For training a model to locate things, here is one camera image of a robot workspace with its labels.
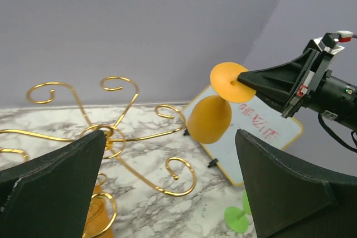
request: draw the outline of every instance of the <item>green silicone object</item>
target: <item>green silicone object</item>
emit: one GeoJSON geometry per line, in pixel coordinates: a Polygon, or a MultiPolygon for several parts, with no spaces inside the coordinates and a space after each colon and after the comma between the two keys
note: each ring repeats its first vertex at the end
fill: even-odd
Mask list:
{"type": "Polygon", "coordinates": [[[239,234],[248,230],[249,221],[245,212],[235,206],[226,208],[224,211],[224,220],[228,227],[239,234]]]}
{"type": "Polygon", "coordinates": [[[243,205],[244,212],[249,214],[249,215],[251,215],[252,212],[250,210],[250,205],[249,205],[248,196],[247,196],[247,192],[246,191],[243,192],[242,205],[243,205]]]}

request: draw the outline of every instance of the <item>gray wall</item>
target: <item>gray wall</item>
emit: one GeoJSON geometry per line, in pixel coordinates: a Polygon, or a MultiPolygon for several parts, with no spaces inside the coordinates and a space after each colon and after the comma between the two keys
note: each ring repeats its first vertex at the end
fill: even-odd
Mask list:
{"type": "MultiPolygon", "coordinates": [[[[54,80],[86,104],[125,103],[130,86],[99,88],[113,75],[136,81],[142,103],[191,100],[214,65],[245,59],[278,1],[0,0],[0,108],[28,106],[28,88],[54,80]]],[[[73,99],[59,90],[52,104],[73,99]]]]}
{"type": "MultiPolygon", "coordinates": [[[[357,32],[355,0],[281,0],[244,65],[254,70],[293,60],[311,38],[337,30],[357,32]]],[[[346,49],[331,66],[332,74],[356,85],[357,41],[345,44],[346,49]]],[[[330,138],[320,127],[316,113],[301,109],[296,117],[305,132],[288,152],[319,166],[357,175],[357,154],[330,138]]],[[[330,125],[353,144],[348,129],[330,125]]]]}

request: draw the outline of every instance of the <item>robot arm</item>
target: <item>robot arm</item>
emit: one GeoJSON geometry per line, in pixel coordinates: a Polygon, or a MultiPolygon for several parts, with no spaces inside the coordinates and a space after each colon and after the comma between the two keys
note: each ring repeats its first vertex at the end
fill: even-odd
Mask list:
{"type": "Polygon", "coordinates": [[[243,72],[238,81],[257,91],[256,96],[284,118],[292,117],[300,107],[319,114],[322,127],[341,145],[343,142],[323,121],[323,117],[357,132],[357,86],[331,75],[328,69],[334,56],[357,35],[349,31],[326,33],[310,40],[303,53],[291,62],[268,69],[243,72]]]}

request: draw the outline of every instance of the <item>orange object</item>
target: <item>orange object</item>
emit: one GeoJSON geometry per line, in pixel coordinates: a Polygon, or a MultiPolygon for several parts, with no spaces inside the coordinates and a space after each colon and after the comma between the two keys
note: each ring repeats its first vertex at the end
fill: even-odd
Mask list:
{"type": "MultiPolygon", "coordinates": [[[[93,194],[102,192],[101,185],[95,185],[93,194]]],[[[110,218],[108,216],[105,201],[102,198],[92,199],[87,215],[87,221],[84,227],[85,237],[92,237],[103,231],[109,224],[110,218]]],[[[100,238],[114,238],[112,229],[103,233],[100,238]]]]}
{"type": "Polygon", "coordinates": [[[235,62],[223,62],[216,65],[210,75],[213,89],[223,99],[231,103],[244,103],[255,96],[256,91],[237,80],[241,72],[248,71],[235,62]]]}
{"type": "Polygon", "coordinates": [[[200,100],[187,120],[190,136],[199,143],[217,142],[228,129],[232,119],[229,102],[220,96],[200,100]]]}

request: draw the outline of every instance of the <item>red handwritten text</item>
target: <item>red handwritten text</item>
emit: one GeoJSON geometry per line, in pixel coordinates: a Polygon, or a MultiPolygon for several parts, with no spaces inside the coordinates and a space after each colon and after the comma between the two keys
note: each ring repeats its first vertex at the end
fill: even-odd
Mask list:
{"type": "Polygon", "coordinates": [[[278,132],[268,126],[268,121],[259,116],[258,113],[255,113],[255,110],[250,108],[247,104],[242,103],[239,110],[242,111],[244,116],[250,117],[252,119],[253,126],[259,129],[259,132],[261,132],[264,139],[275,138],[279,135],[278,132]]]}

